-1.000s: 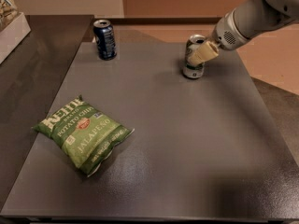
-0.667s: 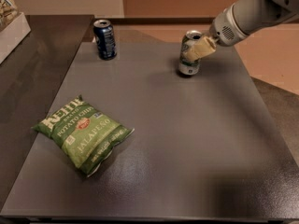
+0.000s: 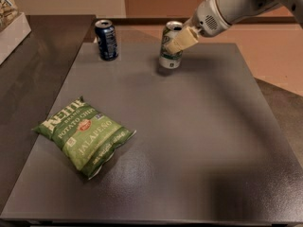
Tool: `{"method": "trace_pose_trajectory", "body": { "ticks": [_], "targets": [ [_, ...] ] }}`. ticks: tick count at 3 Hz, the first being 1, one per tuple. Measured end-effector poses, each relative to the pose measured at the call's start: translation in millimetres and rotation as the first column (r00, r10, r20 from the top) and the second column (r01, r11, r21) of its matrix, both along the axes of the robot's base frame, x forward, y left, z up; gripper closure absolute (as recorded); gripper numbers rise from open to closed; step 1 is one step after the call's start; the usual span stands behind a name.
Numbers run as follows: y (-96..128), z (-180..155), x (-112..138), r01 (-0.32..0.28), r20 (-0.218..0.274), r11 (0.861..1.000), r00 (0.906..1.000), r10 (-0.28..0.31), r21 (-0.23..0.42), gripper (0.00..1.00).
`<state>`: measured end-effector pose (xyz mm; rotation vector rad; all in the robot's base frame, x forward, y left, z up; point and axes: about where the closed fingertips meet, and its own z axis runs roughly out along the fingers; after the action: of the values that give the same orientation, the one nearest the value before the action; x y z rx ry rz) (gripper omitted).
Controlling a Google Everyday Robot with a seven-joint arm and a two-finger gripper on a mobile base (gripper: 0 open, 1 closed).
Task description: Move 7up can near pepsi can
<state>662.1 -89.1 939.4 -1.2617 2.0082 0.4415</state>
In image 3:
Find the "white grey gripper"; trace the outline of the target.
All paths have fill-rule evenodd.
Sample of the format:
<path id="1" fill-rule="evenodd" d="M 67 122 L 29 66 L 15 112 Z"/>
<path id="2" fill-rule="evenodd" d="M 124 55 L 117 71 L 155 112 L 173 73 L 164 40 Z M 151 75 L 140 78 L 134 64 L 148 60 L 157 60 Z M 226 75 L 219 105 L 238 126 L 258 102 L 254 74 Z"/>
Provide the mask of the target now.
<path id="1" fill-rule="evenodd" d="M 165 45 L 170 54 L 176 54 L 199 42 L 203 37 L 215 37 L 231 27 L 223 18 L 217 0 L 204 0 L 188 20 L 190 26 L 182 30 Z"/>

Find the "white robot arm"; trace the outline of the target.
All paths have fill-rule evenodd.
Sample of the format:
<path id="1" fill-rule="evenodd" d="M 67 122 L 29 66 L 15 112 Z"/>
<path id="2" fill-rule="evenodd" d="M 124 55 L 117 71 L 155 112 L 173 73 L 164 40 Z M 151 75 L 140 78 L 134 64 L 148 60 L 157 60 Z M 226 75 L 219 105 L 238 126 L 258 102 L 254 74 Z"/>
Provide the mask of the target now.
<path id="1" fill-rule="evenodd" d="M 165 48 L 175 54 L 198 43 L 199 36 L 215 37 L 245 18 L 279 7 L 303 26 L 303 0 L 204 0 Z"/>

